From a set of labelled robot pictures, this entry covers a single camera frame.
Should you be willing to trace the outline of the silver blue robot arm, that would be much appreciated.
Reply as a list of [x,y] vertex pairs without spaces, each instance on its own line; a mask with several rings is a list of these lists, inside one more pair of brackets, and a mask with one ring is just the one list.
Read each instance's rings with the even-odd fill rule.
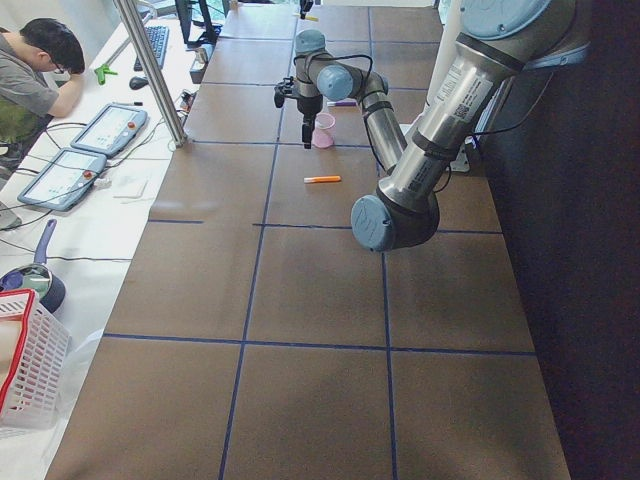
[[581,62],[589,45],[589,1],[464,1],[455,57],[438,91],[408,132],[389,101],[386,81],[371,68],[347,65],[315,29],[295,37],[295,75],[275,88],[274,102],[296,101],[302,142],[311,146],[324,100],[353,99],[372,152],[385,173],[351,211],[352,233],[377,252],[413,247],[438,228],[435,187],[471,135],[500,85],[525,69]]
[[301,16],[305,16],[313,7],[314,0],[300,0],[299,1],[299,12]]

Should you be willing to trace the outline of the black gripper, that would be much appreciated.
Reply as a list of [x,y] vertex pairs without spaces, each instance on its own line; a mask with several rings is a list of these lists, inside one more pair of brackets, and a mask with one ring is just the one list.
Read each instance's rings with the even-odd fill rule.
[[316,116],[323,109],[323,96],[300,96],[297,100],[297,108],[303,115],[302,144],[305,149],[310,149],[312,145],[312,127],[315,126]]

